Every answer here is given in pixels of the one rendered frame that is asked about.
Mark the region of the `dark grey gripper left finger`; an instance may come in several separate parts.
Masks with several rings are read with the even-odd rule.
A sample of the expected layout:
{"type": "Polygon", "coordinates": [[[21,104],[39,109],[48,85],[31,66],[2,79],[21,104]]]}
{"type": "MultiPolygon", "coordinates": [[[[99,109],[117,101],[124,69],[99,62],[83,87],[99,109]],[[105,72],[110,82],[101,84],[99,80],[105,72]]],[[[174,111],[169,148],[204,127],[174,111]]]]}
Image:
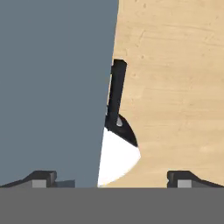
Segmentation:
{"type": "Polygon", "coordinates": [[[75,188],[74,180],[57,181],[56,171],[33,171],[23,179],[0,185],[0,188],[75,188]]]}

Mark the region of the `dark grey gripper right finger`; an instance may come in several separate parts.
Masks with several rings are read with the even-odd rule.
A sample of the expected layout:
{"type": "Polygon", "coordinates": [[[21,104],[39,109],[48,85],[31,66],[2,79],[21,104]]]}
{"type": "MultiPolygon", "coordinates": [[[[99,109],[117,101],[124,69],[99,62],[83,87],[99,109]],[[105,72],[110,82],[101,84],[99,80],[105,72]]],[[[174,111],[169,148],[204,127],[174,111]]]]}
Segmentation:
{"type": "Polygon", "coordinates": [[[196,187],[224,188],[224,185],[219,185],[201,179],[190,171],[168,171],[167,179],[168,179],[167,182],[168,188],[196,188],[196,187]]]}

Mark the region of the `grey blue drawer front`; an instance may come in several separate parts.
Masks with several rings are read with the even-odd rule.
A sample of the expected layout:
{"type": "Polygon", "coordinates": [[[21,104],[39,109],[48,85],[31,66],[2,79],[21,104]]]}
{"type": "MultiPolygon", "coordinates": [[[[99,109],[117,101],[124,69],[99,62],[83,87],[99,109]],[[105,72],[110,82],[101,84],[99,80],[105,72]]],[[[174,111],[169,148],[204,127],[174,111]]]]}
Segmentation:
{"type": "Polygon", "coordinates": [[[0,185],[97,185],[118,0],[0,0],[0,185]]]}

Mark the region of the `wooden drawer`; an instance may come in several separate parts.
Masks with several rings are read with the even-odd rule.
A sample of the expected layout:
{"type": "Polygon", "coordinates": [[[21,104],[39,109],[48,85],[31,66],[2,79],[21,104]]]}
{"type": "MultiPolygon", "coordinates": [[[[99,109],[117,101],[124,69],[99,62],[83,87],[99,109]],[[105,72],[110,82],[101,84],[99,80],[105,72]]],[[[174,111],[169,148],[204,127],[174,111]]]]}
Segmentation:
{"type": "Polygon", "coordinates": [[[164,187],[169,170],[224,185],[224,0],[119,0],[114,55],[138,164],[115,187],[164,187]]]}

